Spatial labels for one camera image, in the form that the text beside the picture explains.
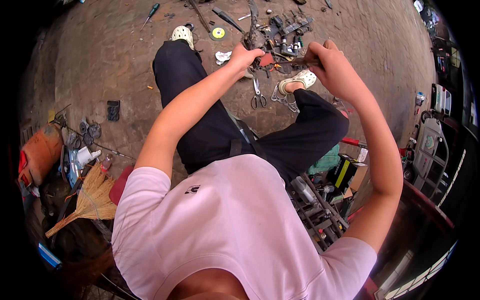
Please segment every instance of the tire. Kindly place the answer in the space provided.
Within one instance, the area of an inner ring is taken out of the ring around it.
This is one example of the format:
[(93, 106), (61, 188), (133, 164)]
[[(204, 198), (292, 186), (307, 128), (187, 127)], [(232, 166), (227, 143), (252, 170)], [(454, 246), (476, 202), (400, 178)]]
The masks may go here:
[(413, 182), (413, 178), (415, 177), (414, 175), (415, 175), (415, 173), (414, 173), (414, 171), (413, 171), (412, 166), (407, 166), (407, 167), (403, 170), (403, 179), (405, 179), (405, 180), (408, 181), (409, 183), (412, 183), (412, 182)]
[(430, 117), (430, 112), (428, 110), (424, 110), (420, 115), (420, 120), (422, 123), (425, 123), (425, 120)]

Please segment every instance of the plastic bottle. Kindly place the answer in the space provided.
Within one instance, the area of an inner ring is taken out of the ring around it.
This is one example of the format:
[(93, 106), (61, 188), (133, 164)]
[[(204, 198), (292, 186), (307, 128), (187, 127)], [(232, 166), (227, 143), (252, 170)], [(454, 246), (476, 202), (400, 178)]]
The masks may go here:
[(108, 168), (112, 165), (112, 160), (113, 156), (112, 154), (108, 153), (105, 155), (105, 159), (102, 161), (102, 164), (100, 165), (100, 169), (102, 169), (102, 172), (106, 173), (108, 171)]

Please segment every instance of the broom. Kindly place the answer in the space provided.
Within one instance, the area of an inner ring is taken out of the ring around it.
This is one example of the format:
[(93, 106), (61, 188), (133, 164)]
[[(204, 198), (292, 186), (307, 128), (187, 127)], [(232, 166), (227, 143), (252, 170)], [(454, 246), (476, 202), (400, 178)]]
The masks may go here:
[(87, 176), (85, 176), (84, 183), (78, 194), (77, 208), (71, 215), (64, 218), (55, 224), (52, 229), (47, 231), (45, 233), (47, 238), (51, 237), (65, 227), (65, 225), (78, 218), (92, 220), (113, 219), (115, 217), (117, 206), (110, 200), (108, 193), (114, 183), (115, 180), (112, 178), (105, 180), (105, 175), (100, 169), (100, 163), (95, 163)]

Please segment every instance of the man's right hand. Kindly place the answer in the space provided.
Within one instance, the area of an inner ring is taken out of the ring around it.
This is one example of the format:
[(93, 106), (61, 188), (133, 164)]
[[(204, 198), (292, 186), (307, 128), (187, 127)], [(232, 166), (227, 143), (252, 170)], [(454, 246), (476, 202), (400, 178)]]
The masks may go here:
[(310, 71), (317, 75), (332, 95), (355, 105), (356, 103), (353, 102), (361, 99), (358, 96), (367, 89), (367, 86), (357, 75), (343, 52), (338, 51), (335, 43), (331, 40), (326, 40), (323, 46), (317, 42), (311, 42), (308, 45), (305, 59), (313, 60), (317, 57), (322, 62), (324, 70), (311, 66)]

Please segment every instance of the cardboard box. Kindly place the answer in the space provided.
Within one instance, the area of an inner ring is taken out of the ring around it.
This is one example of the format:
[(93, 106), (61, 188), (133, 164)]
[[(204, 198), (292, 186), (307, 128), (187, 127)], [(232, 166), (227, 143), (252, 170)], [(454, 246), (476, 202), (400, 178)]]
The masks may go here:
[(327, 179), (344, 195), (348, 193), (349, 187), (358, 191), (367, 173), (368, 165), (358, 162), (346, 154), (339, 154), (338, 156), (340, 156), (340, 161), (335, 168), (328, 172)]

